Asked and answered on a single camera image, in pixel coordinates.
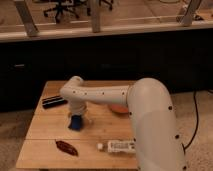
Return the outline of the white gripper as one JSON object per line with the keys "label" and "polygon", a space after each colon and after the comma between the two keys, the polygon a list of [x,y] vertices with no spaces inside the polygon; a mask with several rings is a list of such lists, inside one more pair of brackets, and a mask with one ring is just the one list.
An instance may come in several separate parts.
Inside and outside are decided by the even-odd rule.
{"label": "white gripper", "polygon": [[69,101],[69,109],[72,115],[82,116],[83,127],[90,124],[90,118],[85,114],[87,105],[85,101]]}

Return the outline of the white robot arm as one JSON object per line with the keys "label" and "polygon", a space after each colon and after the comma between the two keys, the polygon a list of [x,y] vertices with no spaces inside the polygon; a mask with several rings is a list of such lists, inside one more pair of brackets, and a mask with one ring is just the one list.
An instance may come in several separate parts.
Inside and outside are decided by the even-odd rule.
{"label": "white robot arm", "polygon": [[140,170],[186,171],[171,96],[157,79],[142,78],[133,85],[87,87],[81,77],[73,76],[60,89],[60,95],[74,115],[85,113],[87,101],[126,106]]}

